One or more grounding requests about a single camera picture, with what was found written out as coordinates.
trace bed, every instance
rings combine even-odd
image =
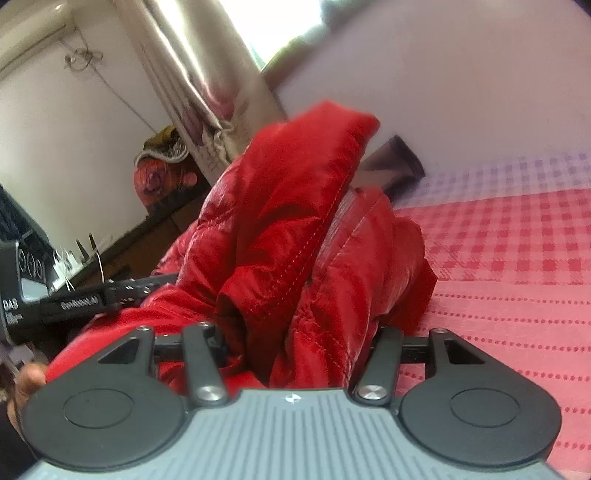
[[[448,327],[541,385],[563,427],[549,462],[591,475],[591,155],[426,177],[393,201],[439,281],[418,329]],[[398,393],[421,381],[405,365]]]

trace wall-mounted air conditioner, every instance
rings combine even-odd
[[[0,29],[0,80],[42,48],[74,31],[66,0],[36,7]]]

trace human hand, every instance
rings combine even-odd
[[[10,423],[12,423],[12,426],[21,436],[22,432],[19,423],[20,412],[29,397],[45,385],[46,370],[46,365],[30,363],[25,365],[18,373],[12,398],[7,405],[7,412]]]

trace red puffer jacket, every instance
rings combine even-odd
[[[378,126],[325,102],[264,128],[158,265],[179,271],[177,284],[97,317],[48,378],[138,325],[163,335],[214,319],[229,344],[231,390],[354,381],[378,323],[412,331],[436,281],[418,226],[397,218],[381,191],[349,189]],[[181,365],[162,364],[160,378],[183,390]]]

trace wooden desk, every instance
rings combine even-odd
[[[105,279],[148,277],[177,237],[199,217],[210,189],[207,182],[201,184],[146,217],[146,220],[103,251],[100,259]],[[71,279],[75,287],[100,281],[96,258]]]

